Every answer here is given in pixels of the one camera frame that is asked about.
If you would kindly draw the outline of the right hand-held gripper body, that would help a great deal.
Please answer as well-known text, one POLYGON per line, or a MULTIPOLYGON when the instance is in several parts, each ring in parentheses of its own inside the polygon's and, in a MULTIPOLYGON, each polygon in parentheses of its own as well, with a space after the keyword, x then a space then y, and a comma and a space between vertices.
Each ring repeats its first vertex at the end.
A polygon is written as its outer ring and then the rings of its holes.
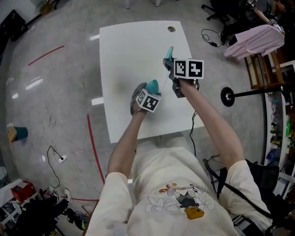
POLYGON ((199 80, 204 79, 204 61, 196 59, 172 59, 169 78, 177 98, 185 97, 181 92, 179 79, 188 80, 189 84, 199 89, 199 80))

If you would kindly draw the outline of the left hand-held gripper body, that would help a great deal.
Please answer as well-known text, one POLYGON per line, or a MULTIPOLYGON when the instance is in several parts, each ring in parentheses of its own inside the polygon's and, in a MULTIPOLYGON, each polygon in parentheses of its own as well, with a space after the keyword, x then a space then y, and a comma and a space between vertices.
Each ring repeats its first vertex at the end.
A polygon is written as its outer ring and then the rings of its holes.
POLYGON ((135 91, 130 103, 130 113, 133 115, 136 111, 145 110, 154 113, 161 101, 161 93, 153 94, 146 89, 135 91))

